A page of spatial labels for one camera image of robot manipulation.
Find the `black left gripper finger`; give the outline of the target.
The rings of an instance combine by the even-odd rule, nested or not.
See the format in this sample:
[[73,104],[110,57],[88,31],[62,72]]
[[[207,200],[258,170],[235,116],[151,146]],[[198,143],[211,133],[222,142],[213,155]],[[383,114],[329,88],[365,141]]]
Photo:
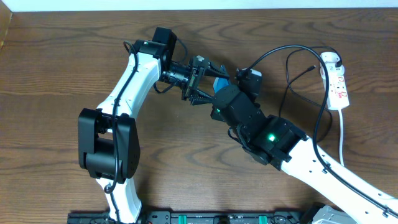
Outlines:
[[189,96],[189,100],[191,105],[203,105],[212,103],[213,96],[200,89],[196,89],[192,91],[191,95]]
[[213,62],[208,62],[205,67],[204,76],[229,79],[229,74],[221,67],[217,68]]

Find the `blue smartphone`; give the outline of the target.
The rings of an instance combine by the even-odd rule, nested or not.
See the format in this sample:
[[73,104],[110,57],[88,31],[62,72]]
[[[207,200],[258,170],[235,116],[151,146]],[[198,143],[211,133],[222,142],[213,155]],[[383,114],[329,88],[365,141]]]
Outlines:
[[223,72],[225,72],[225,74],[226,74],[226,78],[220,78],[220,77],[217,77],[217,78],[215,78],[215,81],[214,81],[214,84],[213,84],[213,91],[214,91],[214,94],[216,94],[219,90],[221,90],[222,88],[224,88],[224,87],[226,87],[226,86],[228,86],[228,85],[230,85],[231,84],[231,81],[230,81],[230,79],[229,79],[229,74],[228,74],[228,72],[227,72],[227,70],[226,70],[226,67],[224,66],[224,65],[222,65],[221,67],[220,67],[220,69],[223,71]]

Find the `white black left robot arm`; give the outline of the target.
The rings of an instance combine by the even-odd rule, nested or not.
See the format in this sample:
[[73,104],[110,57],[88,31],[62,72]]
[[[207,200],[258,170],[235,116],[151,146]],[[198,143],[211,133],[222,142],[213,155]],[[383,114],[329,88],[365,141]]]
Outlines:
[[140,223],[142,202],[133,176],[141,149],[136,119],[149,92],[157,82],[182,90],[183,100],[193,105],[211,103],[213,97],[198,89],[201,77],[228,80],[222,66],[201,56],[182,65],[172,59],[177,36],[157,27],[151,40],[123,43],[129,54],[118,83],[96,109],[82,109],[78,117],[78,162],[102,187],[115,223]]

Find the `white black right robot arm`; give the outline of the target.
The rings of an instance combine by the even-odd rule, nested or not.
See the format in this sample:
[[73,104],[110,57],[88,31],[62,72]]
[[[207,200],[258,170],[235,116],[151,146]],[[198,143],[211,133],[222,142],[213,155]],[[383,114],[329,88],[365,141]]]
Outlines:
[[218,90],[213,114],[237,134],[246,153],[305,182],[357,223],[397,223],[397,199],[336,162],[286,119],[265,116],[236,85]]

